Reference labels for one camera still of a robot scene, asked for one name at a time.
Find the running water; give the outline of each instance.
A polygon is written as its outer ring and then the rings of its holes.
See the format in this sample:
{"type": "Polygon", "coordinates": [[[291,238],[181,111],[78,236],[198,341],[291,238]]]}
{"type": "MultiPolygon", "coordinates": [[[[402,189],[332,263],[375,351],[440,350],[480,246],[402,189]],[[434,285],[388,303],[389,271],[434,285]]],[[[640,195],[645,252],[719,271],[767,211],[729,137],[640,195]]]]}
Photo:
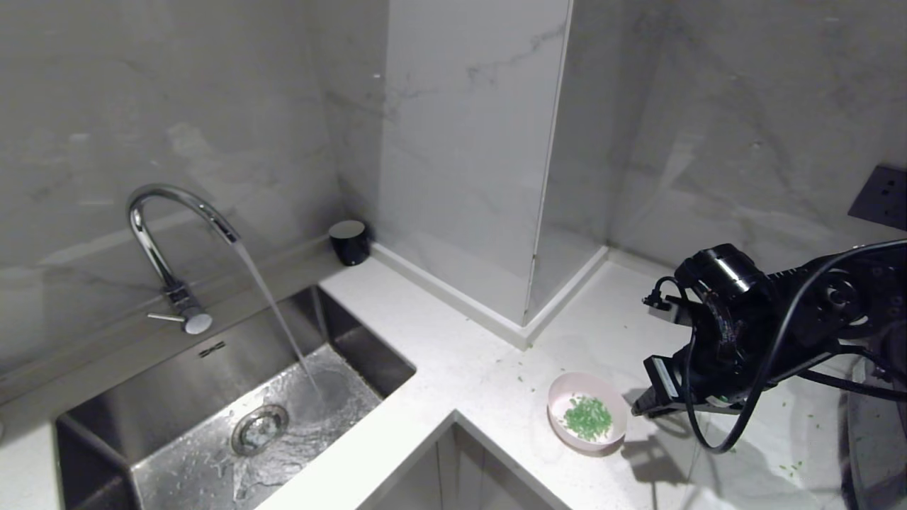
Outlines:
{"type": "Polygon", "coordinates": [[[278,304],[274,300],[274,296],[271,295],[271,291],[268,289],[268,286],[265,285],[265,280],[261,278],[261,273],[258,272],[258,267],[255,265],[255,262],[252,261],[252,256],[249,255],[249,251],[246,250],[246,246],[242,244],[241,240],[238,240],[233,243],[233,249],[239,254],[239,257],[243,262],[246,263],[246,267],[249,268],[249,272],[252,273],[252,278],[255,279],[255,282],[258,283],[258,288],[261,289],[261,293],[264,294],[265,299],[268,300],[268,304],[272,310],[274,310],[274,315],[277,316],[280,327],[283,328],[284,333],[287,335],[287,340],[289,340],[289,345],[293,347],[293,352],[296,353],[296,357],[299,359],[299,364],[302,365],[302,368],[306,371],[309,382],[312,383],[312,387],[315,389],[318,398],[321,398],[321,391],[318,390],[318,385],[315,384],[315,379],[312,378],[312,372],[308,369],[306,364],[306,357],[302,355],[302,350],[299,349],[299,345],[296,343],[296,338],[293,337],[293,333],[290,332],[287,322],[283,318],[283,314],[280,313],[278,309],[278,304]]]}

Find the chrome faucet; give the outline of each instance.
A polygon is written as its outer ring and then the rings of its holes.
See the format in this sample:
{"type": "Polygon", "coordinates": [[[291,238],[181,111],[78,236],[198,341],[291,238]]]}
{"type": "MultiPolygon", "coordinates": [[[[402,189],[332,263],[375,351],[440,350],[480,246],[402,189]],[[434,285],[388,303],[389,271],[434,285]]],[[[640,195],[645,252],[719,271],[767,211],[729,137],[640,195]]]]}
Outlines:
{"type": "Polygon", "coordinates": [[[229,224],[216,209],[201,198],[193,195],[176,186],[169,184],[148,184],[141,186],[132,192],[127,200],[126,214],[129,216],[129,224],[132,227],[132,233],[135,239],[141,244],[145,255],[151,262],[154,270],[164,286],[161,289],[171,308],[176,315],[164,315],[159,313],[149,313],[148,317],[152,319],[173,320],[182,323],[182,330],[190,335],[203,333],[211,326],[211,316],[201,307],[199,301],[189,289],[189,284],[181,281],[173,274],[167,260],[164,259],[161,250],[158,249],[151,232],[148,231],[148,224],[145,222],[144,208],[145,202],[155,197],[161,197],[167,200],[175,201],[185,205],[201,216],[227,244],[234,244],[239,241],[239,234],[236,229],[229,224]]]}

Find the sink drain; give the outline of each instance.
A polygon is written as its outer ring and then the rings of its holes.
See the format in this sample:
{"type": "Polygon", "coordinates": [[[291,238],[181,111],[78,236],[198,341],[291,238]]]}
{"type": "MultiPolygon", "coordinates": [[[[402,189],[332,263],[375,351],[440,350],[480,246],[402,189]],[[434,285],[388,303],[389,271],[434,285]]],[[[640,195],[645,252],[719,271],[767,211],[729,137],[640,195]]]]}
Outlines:
{"type": "Polygon", "coordinates": [[[245,415],[235,427],[230,438],[233,451],[242,456],[253,456],[287,430],[289,416],[281,406],[262,406],[245,415]]]}

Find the gray marble wall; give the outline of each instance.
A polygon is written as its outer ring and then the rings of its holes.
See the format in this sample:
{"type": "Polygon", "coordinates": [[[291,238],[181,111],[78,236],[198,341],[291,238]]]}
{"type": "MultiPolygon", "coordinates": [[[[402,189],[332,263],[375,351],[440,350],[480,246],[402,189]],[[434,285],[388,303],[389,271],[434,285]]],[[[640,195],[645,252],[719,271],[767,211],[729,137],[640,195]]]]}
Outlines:
{"type": "Polygon", "coordinates": [[[780,270],[903,237],[847,211],[877,163],[907,164],[907,3],[671,9],[629,163],[606,169],[610,243],[673,265],[733,242],[780,270]]]}
{"type": "Polygon", "coordinates": [[[521,324],[569,0],[310,0],[344,204],[521,324]]]}
{"type": "MultiPolygon", "coordinates": [[[[0,374],[155,306],[159,282],[125,228],[139,185],[211,200],[259,260],[342,217],[297,4],[4,2],[0,374]]],[[[149,212],[184,279],[244,273],[195,216],[149,212]]]]}
{"type": "Polygon", "coordinates": [[[574,0],[527,319],[603,245],[668,7],[574,0]]]}

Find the wall outlet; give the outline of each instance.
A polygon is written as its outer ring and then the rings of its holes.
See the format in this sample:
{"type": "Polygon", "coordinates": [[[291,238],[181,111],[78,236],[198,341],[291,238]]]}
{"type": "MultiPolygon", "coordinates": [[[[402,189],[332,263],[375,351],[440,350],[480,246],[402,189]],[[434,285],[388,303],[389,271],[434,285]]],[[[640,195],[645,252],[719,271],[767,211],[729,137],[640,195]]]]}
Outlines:
{"type": "Polygon", "coordinates": [[[875,167],[847,214],[907,230],[907,172],[884,165],[875,167]]]}

